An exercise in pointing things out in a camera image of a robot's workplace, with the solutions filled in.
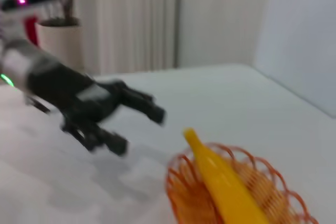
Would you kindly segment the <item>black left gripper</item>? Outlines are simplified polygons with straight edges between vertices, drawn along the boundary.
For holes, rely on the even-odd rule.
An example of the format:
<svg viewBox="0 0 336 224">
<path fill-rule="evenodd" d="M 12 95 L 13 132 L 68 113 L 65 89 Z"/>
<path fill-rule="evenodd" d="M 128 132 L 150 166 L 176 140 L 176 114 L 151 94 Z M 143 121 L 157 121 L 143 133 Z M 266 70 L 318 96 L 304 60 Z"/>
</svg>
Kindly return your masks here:
<svg viewBox="0 0 336 224">
<path fill-rule="evenodd" d="M 165 110 L 151 95 L 130 88 L 121 80 L 96 82 L 61 63 L 36 66 L 28 75 L 27 87 L 60 111 L 64 117 L 61 130 L 89 152 L 105 146 L 117 156 L 127 154 L 129 142 L 98 125 L 120 104 L 145 114 L 156 124 L 162 125 L 165 119 Z"/>
</svg>

